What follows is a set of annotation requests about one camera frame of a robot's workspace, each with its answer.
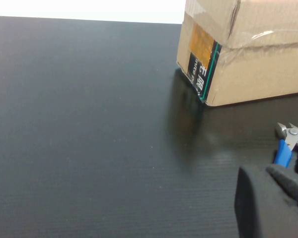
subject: orange label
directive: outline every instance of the orange label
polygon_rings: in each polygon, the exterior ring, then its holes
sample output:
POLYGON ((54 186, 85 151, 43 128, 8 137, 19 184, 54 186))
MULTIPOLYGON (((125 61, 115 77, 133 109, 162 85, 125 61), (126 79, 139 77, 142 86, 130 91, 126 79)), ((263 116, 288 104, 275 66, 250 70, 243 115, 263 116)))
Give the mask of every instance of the orange label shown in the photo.
POLYGON ((214 39, 197 23, 194 23, 190 50, 206 68, 211 59, 213 43, 214 39))

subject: blue handle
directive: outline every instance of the blue handle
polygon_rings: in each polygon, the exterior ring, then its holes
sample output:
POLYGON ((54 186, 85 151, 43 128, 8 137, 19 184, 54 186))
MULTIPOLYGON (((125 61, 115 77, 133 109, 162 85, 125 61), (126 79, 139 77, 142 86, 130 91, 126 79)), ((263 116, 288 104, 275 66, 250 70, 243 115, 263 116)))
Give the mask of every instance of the blue handle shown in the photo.
POLYGON ((284 140, 279 142, 278 152, 274 164, 288 167, 290 159, 292 158, 292 151, 284 140))

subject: dark wood grain surface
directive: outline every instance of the dark wood grain surface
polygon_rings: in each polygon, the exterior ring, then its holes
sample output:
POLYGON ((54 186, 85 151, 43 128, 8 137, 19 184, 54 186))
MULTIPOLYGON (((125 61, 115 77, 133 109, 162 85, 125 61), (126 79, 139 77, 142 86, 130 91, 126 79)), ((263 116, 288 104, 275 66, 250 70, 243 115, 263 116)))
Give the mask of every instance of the dark wood grain surface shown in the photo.
POLYGON ((204 107, 179 34, 0 17, 0 237, 238 236, 238 167, 272 162, 298 95, 204 107))

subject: metal jaw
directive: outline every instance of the metal jaw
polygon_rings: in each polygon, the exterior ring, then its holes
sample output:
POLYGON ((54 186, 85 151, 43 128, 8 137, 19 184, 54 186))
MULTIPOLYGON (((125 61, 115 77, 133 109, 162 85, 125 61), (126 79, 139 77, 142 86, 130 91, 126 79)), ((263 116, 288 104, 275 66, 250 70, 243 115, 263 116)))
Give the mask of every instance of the metal jaw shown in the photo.
POLYGON ((291 128, 287 128, 285 125, 278 123, 276 131, 278 135, 285 140, 290 150, 293 150, 298 145, 298 127, 289 123, 291 128))

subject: pliers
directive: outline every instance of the pliers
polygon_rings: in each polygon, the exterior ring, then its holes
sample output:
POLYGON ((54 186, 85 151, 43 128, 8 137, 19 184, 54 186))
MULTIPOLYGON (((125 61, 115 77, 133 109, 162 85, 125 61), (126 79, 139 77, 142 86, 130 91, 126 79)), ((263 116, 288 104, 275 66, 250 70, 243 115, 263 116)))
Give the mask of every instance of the pliers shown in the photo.
POLYGON ((296 145, 298 146, 298 127, 290 124, 290 128, 287 128, 285 125, 278 123, 276 131, 282 140, 279 142, 274 164, 287 168, 292 158, 292 150, 296 145))

